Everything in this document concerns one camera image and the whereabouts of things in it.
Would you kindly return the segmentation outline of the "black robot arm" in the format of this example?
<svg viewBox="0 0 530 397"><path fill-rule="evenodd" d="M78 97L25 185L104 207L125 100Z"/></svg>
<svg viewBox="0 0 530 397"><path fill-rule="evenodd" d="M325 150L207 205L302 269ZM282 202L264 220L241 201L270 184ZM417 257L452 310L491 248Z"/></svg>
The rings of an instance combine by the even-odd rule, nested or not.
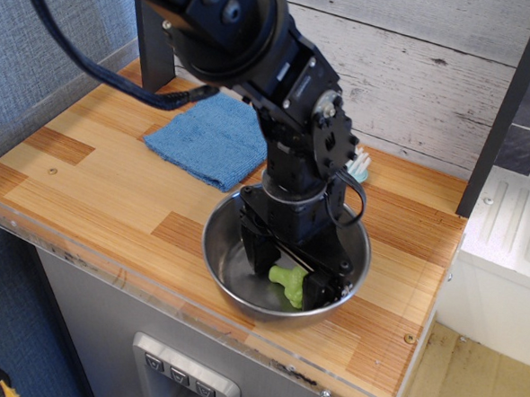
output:
<svg viewBox="0 0 530 397"><path fill-rule="evenodd" d="M289 250L309 268L303 308L337 301L353 268L338 231L353 224L343 208L358 144L337 73L296 28L287 0L143 1L166 21L188 72L232 89L257 113L267 167L261 184L240 194L250 265L266 274Z"/></svg>

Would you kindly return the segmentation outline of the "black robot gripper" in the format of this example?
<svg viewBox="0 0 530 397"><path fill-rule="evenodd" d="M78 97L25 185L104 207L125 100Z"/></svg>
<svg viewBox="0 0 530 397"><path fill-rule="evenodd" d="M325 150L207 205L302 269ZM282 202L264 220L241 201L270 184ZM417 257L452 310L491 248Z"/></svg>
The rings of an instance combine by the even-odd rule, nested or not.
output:
<svg viewBox="0 0 530 397"><path fill-rule="evenodd" d="M254 274L266 276L286 247L312 270L302 282L302 309L317 310L341 300L353 264L337 230L358 224L343 218L346 187L360 192L360 183L339 173L307 199L276 190L265 176L262 184L240 191L242 239Z"/></svg>

